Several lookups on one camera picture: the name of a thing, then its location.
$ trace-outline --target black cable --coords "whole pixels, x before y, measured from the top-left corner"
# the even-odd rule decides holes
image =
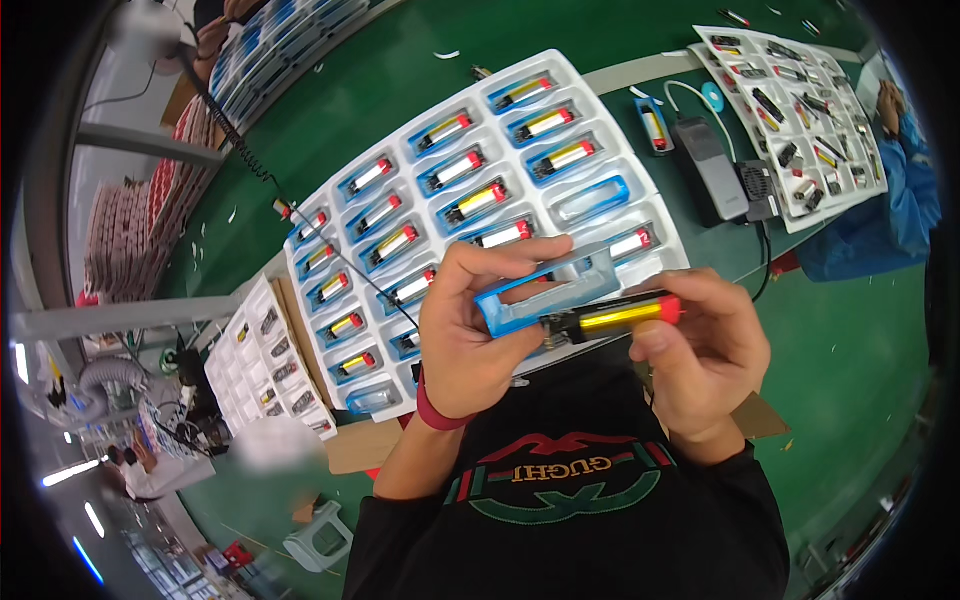
[[[374,290],[376,290],[378,294],[383,296],[387,300],[387,302],[392,304],[396,308],[396,310],[398,310],[404,317],[406,317],[407,320],[413,324],[414,328],[417,331],[419,331],[420,326],[417,324],[416,321],[414,321],[414,318],[410,316],[410,313],[408,313],[406,310],[403,309],[402,306],[400,306],[399,302],[391,298],[389,294],[385,293],[382,289],[380,289],[378,285],[373,283],[373,280],[370,279],[366,273],[364,273],[357,267],[353,266],[353,263],[351,263],[345,256],[343,256],[336,246],[334,246],[333,244],[330,244],[326,240],[324,235],[320,233],[320,230],[313,225],[311,219],[307,219],[307,217],[302,212],[300,212],[300,210],[296,206],[294,206],[293,204],[291,204],[286,200],[287,195],[284,193],[283,188],[280,186],[280,182],[277,181],[276,177],[274,177],[274,175],[270,173],[260,163],[260,161],[256,158],[256,156],[253,155],[253,152],[250,150],[250,148],[247,147],[247,141],[243,138],[240,132],[238,132],[236,128],[233,127],[233,124],[230,123],[229,117],[227,117],[223,109],[220,108],[220,105],[217,104],[217,101],[214,100],[213,96],[210,95],[210,92],[207,91],[206,85],[200,79],[200,76],[197,75],[197,72],[193,69],[193,61],[187,55],[186,49],[187,47],[182,44],[177,49],[177,56],[180,59],[180,63],[183,65],[183,71],[186,73],[186,76],[190,80],[190,83],[192,83],[194,88],[196,88],[197,93],[198,95],[200,95],[201,99],[204,101],[204,104],[206,104],[206,106],[210,109],[210,116],[213,118],[214,121],[216,121],[217,125],[220,126],[220,129],[223,130],[224,135],[227,137],[227,141],[229,141],[230,144],[233,146],[233,149],[237,153],[239,153],[240,159],[244,161],[244,164],[247,165],[247,168],[249,168],[253,172],[253,174],[256,175],[261,181],[264,181],[264,182],[268,180],[272,181],[274,184],[274,187],[276,188],[276,192],[278,194],[277,200],[280,200],[280,202],[285,207],[297,213],[302,218],[303,222],[306,223],[311,229],[313,229],[313,232],[325,244],[327,244],[331,250],[333,250],[334,254],[339,256],[345,263],[347,263],[347,266],[349,266],[356,274],[360,275],[360,277],[362,277],[367,283],[369,283],[370,286]]]
[[[95,102],[89,107],[84,108],[84,112],[87,112],[91,108],[96,108],[101,105],[108,105],[114,102],[127,102],[128,100],[136,100],[140,96],[147,93],[147,90],[150,89],[150,83],[154,80],[154,73],[156,72],[156,60],[154,60],[154,66],[150,67],[150,78],[147,79],[147,84],[144,86],[143,91],[138,94],[133,94],[133,96],[124,96],[123,98],[109,98],[107,100],[101,100],[100,102]]]
[[[770,244],[770,229],[768,229],[766,221],[760,221],[760,228],[756,230],[756,234],[760,237],[760,249],[764,253],[764,260],[767,265],[766,275],[763,276],[763,283],[760,284],[760,289],[756,290],[756,294],[754,294],[754,303],[763,296],[763,292],[767,289],[767,283],[770,281],[770,271],[773,268],[774,261],[774,252]]]

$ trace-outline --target green table surface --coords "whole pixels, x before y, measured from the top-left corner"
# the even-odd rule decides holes
[[[729,26],[715,3],[634,0],[491,0],[450,3],[408,0],[382,14],[324,58],[324,70],[307,73],[260,119],[248,145],[273,172],[290,201],[302,201],[324,181],[410,119],[471,85],[472,63],[498,70],[547,48],[561,50],[581,72],[684,48],[698,41],[691,24]],[[753,29],[800,41],[859,50],[864,28],[833,2],[782,6],[782,16],[763,2],[738,1],[729,8],[749,18]],[[810,19],[822,31],[814,38],[801,25]],[[454,60],[434,52],[459,50]],[[675,79],[697,87],[706,71]],[[661,82],[641,85],[660,95]],[[677,90],[681,110],[704,114],[692,96]],[[721,275],[741,278],[760,264],[760,247],[751,229],[699,225],[689,194],[672,158],[647,154],[648,142],[627,90],[602,97],[638,150],[684,240],[692,265],[710,265]],[[739,155],[753,151],[732,111],[723,118]],[[269,183],[255,178],[231,153],[201,199],[174,251],[158,296],[183,298],[231,293],[280,251],[289,223],[272,209]],[[773,226],[775,253],[803,240]],[[191,246],[204,249],[194,260]]]

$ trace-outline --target black shirt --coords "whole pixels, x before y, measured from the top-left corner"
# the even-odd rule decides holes
[[[753,446],[671,447],[630,371],[512,389],[441,494],[364,498],[344,598],[782,598],[789,555]]]

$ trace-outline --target wire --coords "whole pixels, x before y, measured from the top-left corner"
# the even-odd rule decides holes
[[[95,102],[92,105],[84,108],[84,112],[87,112],[91,108],[96,108],[101,105],[113,104],[114,102],[127,102],[128,100],[136,100],[140,96],[147,93],[147,90],[150,89],[150,83],[154,80],[154,73],[156,72],[156,60],[154,60],[154,66],[150,67],[150,78],[147,79],[147,84],[144,86],[143,91],[138,94],[133,94],[133,96],[124,96],[123,98],[109,98],[107,100],[101,100],[100,102]]]
[[[192,83],[193,86],[197,89],[197,93],[200,95],[201,99],[204,101],[206,106],[210,109],[211,117],[213,118],[214,121],[216,121],[217,125],[220,126],[220,129],[223,130],[224,135],[227,137],[227,140],[233,146],[233,149],[237,152],[237,154],[240,155],[241,160],[244,161],[244,163],[247,165],[247,168],[249,168],[254,175],[260,178],[261,181],[264,181],[264,182],[271,181],[274,184],[274,187],[276,188],[276,192],[278,194],[277,200],[280,200],[280,202],[285,207],[290,208],[291,211],[297,213],[300,216],[300,218],[307,224],[307,226],[313,229],[313,232],[325,244],[327,244],[331,250],[333,250],[334,254],[336,254],[338,257],[340,257],[341,260],[347,263],[347,266],[349,266],[356,274],[360,275],[360,277],[363,278],[364,281],[370,284],[370,286],[374,290],[376,290],[378,294],[383,296],[387,300],[387,302],[392,304],[396,308],[396,310],[398,310],[404,317],[406,317],[407,320],[411,324],[413,324],[414,328],[417,331],[419,331],[420,326],[417,324],[416,321],[414,321],[414,318],[410,316],[410,313],[408,313],[402,306],[400,306],[399,302],[391,298],[389,294],[384,292],[382,289],[380,289],[379,286],[373,283],[373,280],[370,279],[366,273],[364,273],[363,271],[355,267],[352,262],[350,262],[345,256],[343,256],[340,253],[340,251],[337,249],[335,245],[331,244],[326,240],[324,235],[320,233],[320,229],[313,224],[311,219],[308,219],[302,212],[300,212],[299,208],[297,208],[296,206],[294,206],[293,204],[291,204],[286,200],[287,195],[286,193],[284,193],[282,186],[280,186],[280,182],[277,181],[276,177],[274,177],[274,175],[270,173],[260,163],[260,161],[256,158],[256,156],[253,155],[253,152],[250,150],[250,148],[247,147],[247,141],[240,134],[240,132],[238,132],[236,128],[233,127],[233,124],[230,123],[229,117],[227,117],[223,109],[220,108],[220,105],[217,104],[217,101],[214,100],[213,96],[210,95],[210,92],[206,90],[206,85],[204,85],[204,82],[200,79],[200,76],[197,75],[197,72],[193,69],[193,62],[187,56],[186,47],[181,45],[178,48],[177,54],[178,54],[178,57],[180,58],[180,63],[183,65],[183,71],[186,73],[186,76],[190,80],[190,83]]]
[[[756,294],[752,300],[756,303],[757,300],[760,300],[760,297],[763,296],[763,292],[767,290],[767,283],[770,281],[770,271],[773,269],[773,259],[774,253],[773,248],[770,244],[770,229],[767,227],[766,221],[760,221],[760,229],[756,230],[757,235],[760,237],[760,249],[764,253],[764,260],[766,261],[766,275],[763,276],[763,283],[760,284],[760,289],[756,290]]]
[[[673,96],[670,95],[670,85],[679,85],[680,87],[684,87],[695,93],[704,102],[704,106],[709,108],[710,112],[713,113],[713,116],[716,117],[717,123],[720,124],[720,129],[723,130],[723,134],[727,137],[727,144],[730,146],[731,162],[736,162],[736,150],[733,148],[733,140],[730,139],[730,132],[727,131],[727,126],[723,124],[723,119],[720,118],[720,115],[717,113],[717,111],[713,109],[713,106],[711,106],[709,102],[707,102],[707,98],[704,98],[704,95],[701,94],[698,89],[691,87],[684,82],[676,82],[674,80],[665,82],[663,84],[663,91],[666,93],[666,99],[670,101],[670,106],[673,107],[674,112],[677,114],[680,114],[680,109],[677,108],[677,103],[673,101]]]

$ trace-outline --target blue jacket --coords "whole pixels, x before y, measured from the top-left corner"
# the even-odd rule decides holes
[[[877,275],[926,262],[940,221],[929,150],[913,117],[900,118],[900,142],[877,142],[889,191],[854,206],[799,248],[811,281]]]

